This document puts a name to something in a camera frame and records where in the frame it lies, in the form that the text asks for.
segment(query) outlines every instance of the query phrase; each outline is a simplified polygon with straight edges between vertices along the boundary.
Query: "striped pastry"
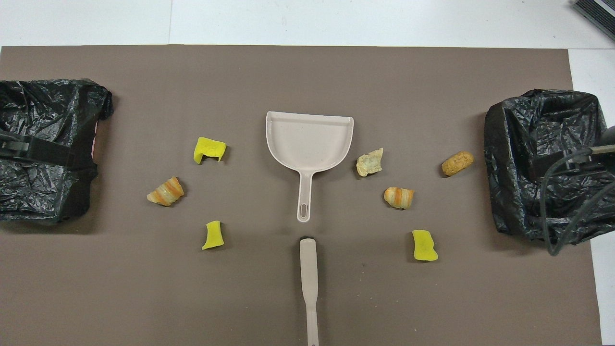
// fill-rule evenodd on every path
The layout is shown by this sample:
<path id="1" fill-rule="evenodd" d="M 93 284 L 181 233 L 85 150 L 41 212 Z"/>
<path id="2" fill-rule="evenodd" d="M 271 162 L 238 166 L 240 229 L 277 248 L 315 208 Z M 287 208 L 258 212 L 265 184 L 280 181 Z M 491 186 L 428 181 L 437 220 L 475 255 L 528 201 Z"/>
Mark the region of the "striped pastry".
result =
<path id="1" fill-rule="evenodd" d="M 414 190 L 399 187 L 389 187 L 384 191 L 384 200 L 392 207 L 408 209 L 412 204 Z"/>
<path id="2" fill-rule="evenodd" d="M 176 177 L 172 177 L 148 194 L 148 201 L 168 207 L 183 195 L 184 189 L 181 188 L 180 182 Z"/>

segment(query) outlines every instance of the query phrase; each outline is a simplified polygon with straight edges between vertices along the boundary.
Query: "white floor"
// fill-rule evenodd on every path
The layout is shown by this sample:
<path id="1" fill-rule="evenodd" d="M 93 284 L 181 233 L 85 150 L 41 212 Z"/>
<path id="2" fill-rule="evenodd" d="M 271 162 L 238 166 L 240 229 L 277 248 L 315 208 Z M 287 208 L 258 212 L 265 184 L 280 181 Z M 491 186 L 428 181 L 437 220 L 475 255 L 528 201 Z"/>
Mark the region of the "white floor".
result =
<path id="1" fill-rule="evenodd" d="M 615 125 L 615 42 L 568 0 L 2 0 L 0 46 L 280 44 L 569 49 L 574 88 Z M 615 232 L 592 240 L 615 344 Z"/>

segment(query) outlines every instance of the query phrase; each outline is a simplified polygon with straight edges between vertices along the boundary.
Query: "black garbage bag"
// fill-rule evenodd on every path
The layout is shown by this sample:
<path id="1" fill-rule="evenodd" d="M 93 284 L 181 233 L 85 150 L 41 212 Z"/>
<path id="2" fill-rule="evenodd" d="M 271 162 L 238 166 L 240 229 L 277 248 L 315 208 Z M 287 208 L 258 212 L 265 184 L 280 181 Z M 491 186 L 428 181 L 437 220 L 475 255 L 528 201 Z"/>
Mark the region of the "black garbage bag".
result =
<path id="1" fill-rule="evenodd" d="M 0 130 L 70 147 L 70 166 L 0 157 L 0 220 L 57 223 L 85 214 L 97 176 L 92 145 L 111 93 L 93 81 L 0 81 Z"/>
<path id="2" fill-rule="evenodd" d="M 485 161 L 491 211 L 499 232 L 544 239 L 540 220 L 540 180 L 530 177 L 530 162 L 542 155 L 595 145 L 606 124 L 596 96 L 585 92 L 533 90 L 493 105 L 485 118 Z M 550 178 L 547 221 L 552 244 L 579 208 L 615 177 L 557 174 Z M 568 244 L 615 229 L 615 193 L 608 193 L 567 239 Z"/>

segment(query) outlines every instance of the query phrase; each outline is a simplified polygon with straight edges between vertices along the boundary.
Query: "yellow foam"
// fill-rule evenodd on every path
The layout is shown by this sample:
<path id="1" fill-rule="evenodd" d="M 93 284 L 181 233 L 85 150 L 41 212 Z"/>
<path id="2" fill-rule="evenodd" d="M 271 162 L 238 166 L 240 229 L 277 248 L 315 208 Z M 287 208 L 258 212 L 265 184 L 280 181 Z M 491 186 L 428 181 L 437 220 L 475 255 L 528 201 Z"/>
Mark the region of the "yellow foam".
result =
<path id="1" fill-rule="evenodd" d="M 226 143 L 205 137 L 199 137 L 196 147 L 194 147 L 194 162 L 200 164 L 200 162 L 203 161 L 203 155 L 211 158 L 218 158 L 218 161 L 220 161 L 225 151 Z"/>
<path id="2" fill-rule="evenodd" d="M 207 225 L 207 241 L 203 245 L 203 250 L 210 249 L 224 245 L 224 239 L 222 239 L 222 231 L 220 230 L 220 221 L 211 221 Z"/>
<path id="3" fill-rule="evenodd" d="M 412 237 L 415 239 L 415 259 L 437 260 L 438 254 L 434 250 L 434 240 L 429 231 L 413 230 Z"/>

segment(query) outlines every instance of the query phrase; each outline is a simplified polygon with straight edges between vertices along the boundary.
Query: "food scrap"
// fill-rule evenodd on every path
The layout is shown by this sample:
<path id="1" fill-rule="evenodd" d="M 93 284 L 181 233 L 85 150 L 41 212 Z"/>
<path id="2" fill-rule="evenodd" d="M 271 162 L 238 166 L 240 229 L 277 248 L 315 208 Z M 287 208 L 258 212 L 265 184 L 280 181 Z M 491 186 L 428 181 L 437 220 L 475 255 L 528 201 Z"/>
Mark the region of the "food scrap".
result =
<path id="1" fill-rule="evenodd" d="M 172 177 L 149 193 L 148 201 L 168 207 L 183 195 L 184 189 L 181 188 L 179 180 L 176 177 Z"/>
<path id="2" fill-rule="evenodd" d="M 471 153 L 468 151 L 460 151 L 444 161 L 442 164 L 442 172 L 450 177 L 468 168 L 473 162 L 474 156 L 472 156 Z"/>
<path id="3" fill-rule="evenodd" d="M 412 204 L 415 191 L 407 188 L 389 187 L 384 191 L 384 200 L 392 207 L 408 209 Z"/>
<path id="4" fill-rule="evenodd" d="M 222 239 L 222 231 L 220 230 L 220 221 L 211 221 L 206 226 L 207 241 L 205 241 L 205 245 L 203 245 L 202 250 L 224 245 L 224 239 Z"/>
<path id="5" fill-rule="evenodd" d="M 434 240 L 429 231 L 413 230 L 412 238 L 415 239 L 415 259 L 428 261 L 438 259 L 438 254 L 434 250 Z"/>
<path id="6" fill-rule="evenodd" d="M 205 137 L 199 137 L 196 147 L 194 147 L 194 162 L 200 164 L 200 162 L 203 161 L 203 155 L 211 158 L 218 158 L 218 161 L 220 161 L 225 150 L 226 143 L 218 142 L 217 140 Z"/>
<path id="7" fill-rule="evenodd" d="M 367 155 L 361 155 L 357 159 L 357 173 L 366 177 L 368 174 L 380 172 L 380 160 L 383 158 L 383 149 L 374 150 Z"/>

